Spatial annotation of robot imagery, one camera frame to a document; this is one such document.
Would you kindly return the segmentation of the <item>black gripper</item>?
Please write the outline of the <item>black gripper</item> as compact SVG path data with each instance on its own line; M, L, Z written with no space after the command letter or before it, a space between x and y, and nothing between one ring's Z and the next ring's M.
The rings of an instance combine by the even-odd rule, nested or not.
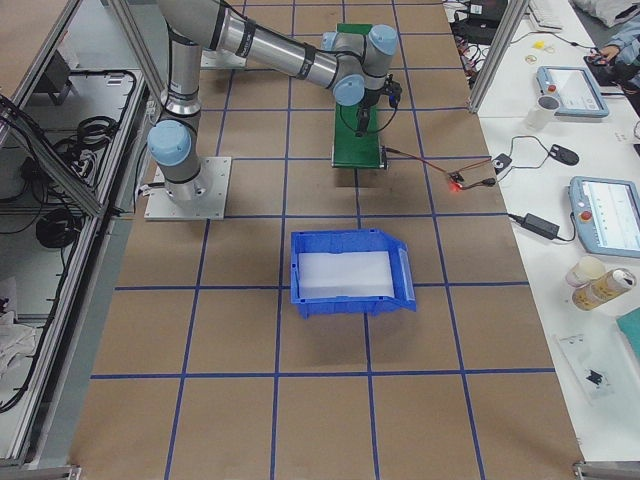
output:
M401 85L389 74L381 87L376 89L365 89L364 97L358 104L356 112L356 133L357 137L363 137L368 133L370 122L370 109L378 104L380 98L386 96L389 106L397 109L401 101Z

